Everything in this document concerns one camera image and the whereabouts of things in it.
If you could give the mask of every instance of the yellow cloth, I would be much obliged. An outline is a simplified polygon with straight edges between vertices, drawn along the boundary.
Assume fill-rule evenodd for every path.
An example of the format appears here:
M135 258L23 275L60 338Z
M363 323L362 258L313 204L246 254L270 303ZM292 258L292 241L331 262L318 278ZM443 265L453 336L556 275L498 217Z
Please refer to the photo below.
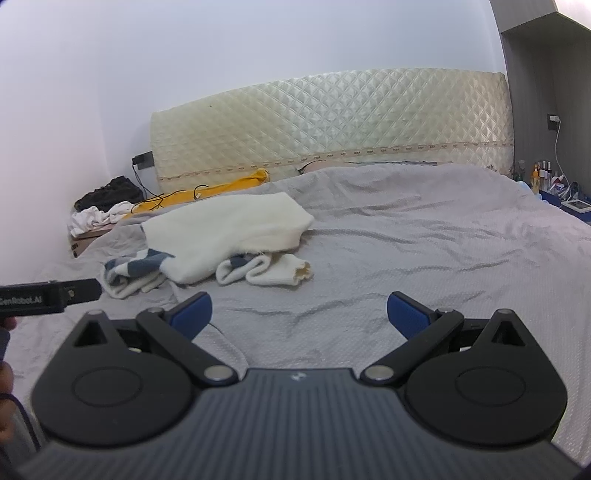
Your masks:
M259 168L252 174L231 181L230 183L222 183L213 187L198 187L195 190L182 190L171 194L163 193L161 196L152 197L145 202L135 205L130 215L139 212L153 212L161 208L170 207L171 205L177 205L178 203L192 202L195 200L194 196L197 197L197 200L202 200L219 195L220 193L257 187L268 180L269 172L264 168Z

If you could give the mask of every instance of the bed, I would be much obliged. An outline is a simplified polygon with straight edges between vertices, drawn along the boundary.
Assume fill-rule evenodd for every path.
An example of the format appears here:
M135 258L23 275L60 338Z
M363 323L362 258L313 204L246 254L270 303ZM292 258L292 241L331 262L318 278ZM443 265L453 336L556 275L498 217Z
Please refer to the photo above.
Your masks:
M569 392L554 442L588 463L591 229L507 178L508 98L501 74L370 70L246 87L155 113L163 191L267 168L276 181L248 193L286 192L315 217L297 251L314 276L297 288L166 282L126 300L103 295L24 319L6 356L15 394L28 401L85 311L129 318L200 290L211 295L214 313L194 341L240 373L351 367L358 374L405 341L386 316L388 295L400 290L471 317L514 309ZM358 166L299 175L324 160ZM141 222L163 212L123 221L80 258L46 266L40 280L97 277L108 259L145 247Z

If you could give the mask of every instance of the quilted headboard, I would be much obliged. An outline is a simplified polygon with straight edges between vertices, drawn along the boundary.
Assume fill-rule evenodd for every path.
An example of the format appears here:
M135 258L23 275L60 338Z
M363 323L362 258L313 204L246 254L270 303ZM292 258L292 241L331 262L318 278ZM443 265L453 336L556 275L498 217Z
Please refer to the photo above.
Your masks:
M513 120L505 76L446 69L355 70L218 93L152 115L164 192L272 180L318 159L437 160L509 174Z

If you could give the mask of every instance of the wrinkled sheet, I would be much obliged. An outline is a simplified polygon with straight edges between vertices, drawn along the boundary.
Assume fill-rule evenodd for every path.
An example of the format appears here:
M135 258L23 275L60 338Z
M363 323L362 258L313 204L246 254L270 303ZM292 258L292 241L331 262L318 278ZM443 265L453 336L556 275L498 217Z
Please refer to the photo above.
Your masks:
M316 218L297 253L313 266L311 280L296 288L166 282L126 300L103 295L64 314L25 319L7 353L16 395L28 401L85 311L129 318L199 290L209 292L214 306L211 324L195 342L241 373L247 367L352 367L359 373L404 342L386 316L389 293L400 290L468 317L514 309L568 388L555 443L579 462L591 459L588 225L508 178L471 166L327 168L249 192L280 191ZM80 258L45 268L42 278L97 277L106 260L145 248L139 223L146 218L122 222Z

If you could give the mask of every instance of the human hand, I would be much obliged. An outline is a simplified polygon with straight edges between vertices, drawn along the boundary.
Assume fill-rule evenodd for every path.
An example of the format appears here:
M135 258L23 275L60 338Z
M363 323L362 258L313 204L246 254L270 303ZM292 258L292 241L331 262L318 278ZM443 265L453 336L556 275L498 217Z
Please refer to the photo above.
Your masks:
M17 321L13 317L7 318L0 323L0 326L6 330L13 330L17 326ZM13 384L12 368L6 362L3 362L0 365L0 394L12 393ZM12 415L15 409L16 405L11 400L0 400L0 444L12 439L14 434Z

